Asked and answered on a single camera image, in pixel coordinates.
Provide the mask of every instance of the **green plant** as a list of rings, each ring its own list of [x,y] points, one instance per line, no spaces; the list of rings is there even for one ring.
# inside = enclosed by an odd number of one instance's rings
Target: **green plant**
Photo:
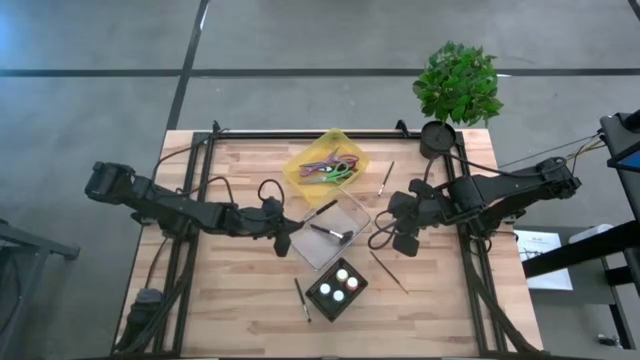
[[[498,75],[482,47],[465,47],[448,42],[429,57],[428,67],[413,83],[413,92],[422,101],[425,117],[445,123],[450,117],[459,124],[473,125],[499,115],[503,104],[496,99]]]

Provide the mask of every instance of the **gray floor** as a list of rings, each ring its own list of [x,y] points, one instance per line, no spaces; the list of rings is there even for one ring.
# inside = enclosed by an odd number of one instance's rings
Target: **gray floor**
[[[198,3],[4,1],[0,69],[179,69]],[[640,21],[626,0],[215,0],[203,26],[194,68],[416,68],[446,40],[483,45],[505,69],[640,67]],[[400,118],[419,127],[425,120],[412,81],[191,79],[178,128],[208,129],[213,119],[237,129],[389,128]],[[82,190],[96,160],[149,175],[177,83],[0,78],[0,218],[82,247],[76,262],[48,264],[30,308],[25,357],[108,353],[140,230],[129,210],[91,202]],[[638,77],[501,78],[505,107],[489,125],[499,164],[594,133],[601,116],[636,110],[639,88]],[[581,157],[578,194],[536,204],[520,223],[631,219],[606,159],[604,150]],[[621,292],[637,328],[637,296]],[[613,330],[607,309],[535,306],[553,353],[638,356],[594,344],[595,334]]]

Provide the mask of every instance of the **clear plastic container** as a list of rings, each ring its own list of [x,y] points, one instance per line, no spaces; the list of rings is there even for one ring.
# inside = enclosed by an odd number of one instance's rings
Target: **clear plastic container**
[[[345,191],[335,188],[329,191],[319,206],[309,209],[304,218],[313,214],[322,205],[336,199],[338,202],[322,214],[313,218],[304,228],[291,234],[293,248],[318,271],[332,263],[340,253],[347,248],[371,222],[371,216],[364,207]],[[340,240],[318,230],[312,229],[309,224],[315,224],[337,233],[353,231],[351,239],[340,244]]]

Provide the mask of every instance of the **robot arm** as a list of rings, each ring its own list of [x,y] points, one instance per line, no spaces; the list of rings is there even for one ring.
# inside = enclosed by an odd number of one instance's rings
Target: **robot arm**
[[[131,215],[134,220],[154,219],[173,238],[188,239],[198,229],[232,237],[275,237],[279,257],[287,255],[289,234],[303,225],[285,218],[282,203],[273,197],[264,199],[261,208],[242,209],[230,202],[195,201],[136,175],[129,166],[114,163],[96,162],[85,194],[95,201],[128,206],[136,210]]]
[[[409,191],[416,195],[395,192],[387,208],[396,219],[393,248],[415,256],[419,230],[440,224],[466,224],[470,235],[489,237],[504,218],[524,215],[538,200],[568,199],[580,185],[562,158],[495,177],[462,176],[437,187],[414,179]]]

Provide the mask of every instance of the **yellow bin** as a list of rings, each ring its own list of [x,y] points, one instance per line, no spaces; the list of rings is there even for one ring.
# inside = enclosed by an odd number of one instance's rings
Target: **yellow bin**
[[[336,149],[338,149],[338,152],[335,155],[336,157],[343,154],[353,154],[358,156],[359,160],[355,166],[355,170],[357,171],[355,171],[353,176],[344,180],[340,185],[332,182],[300,184],[303,180],[322,176],[321,172],[308,177],[300,176],[300,165],[325,161],[331,152]],[[284,173],[285,178],[287,178],[287,180],[289,180],[289,182],[304,196],[307,202],[309,202],[311,206],[316,207],[318,205],[322,205],[320,202],[329,191],[335,188],[344,189],[347,185],[352,183],[356,177],[365,171],[367,165],[369,165],[369,157],[342,131],[340,131],[340,129],[331,129],[314,141],[303,152],[291,159],[291,161],[282,168],[282,172]]]

